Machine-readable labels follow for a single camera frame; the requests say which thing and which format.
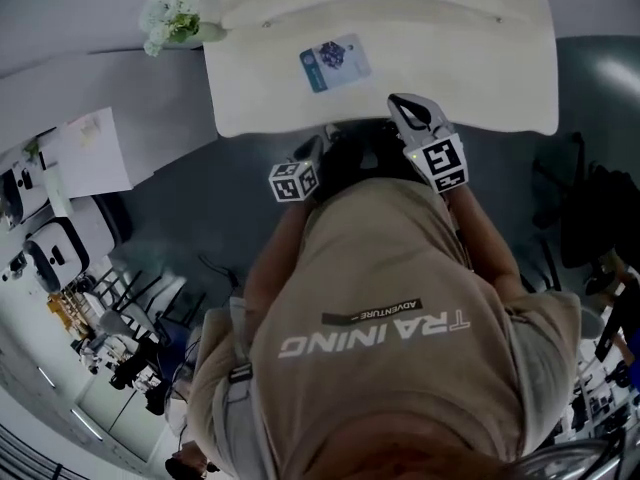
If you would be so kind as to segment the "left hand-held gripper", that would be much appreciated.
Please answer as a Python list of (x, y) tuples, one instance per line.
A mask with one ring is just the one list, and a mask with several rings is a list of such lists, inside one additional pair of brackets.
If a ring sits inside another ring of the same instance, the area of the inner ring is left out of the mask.
[(295, 150), (295, 160), (273, 166), (269, 185), (277, 202), (304, 202), (318, 188), (315, 165), (324, 154), (324, 139), (313, 136)]

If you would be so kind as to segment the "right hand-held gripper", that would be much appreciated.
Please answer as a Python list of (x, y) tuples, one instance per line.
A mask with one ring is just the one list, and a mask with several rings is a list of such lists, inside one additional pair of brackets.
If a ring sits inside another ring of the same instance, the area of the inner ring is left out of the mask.
[(433, 139), (419, 145), (407, 145), (404, 154), (415, 170), (438, 194), (469, 182), (464, 147), (453, 124), (433, 100), (410, 93), (391, 94), (387, 99), (391, 118), (405, 144), (414, 142), (412, 130), (426, 131)]

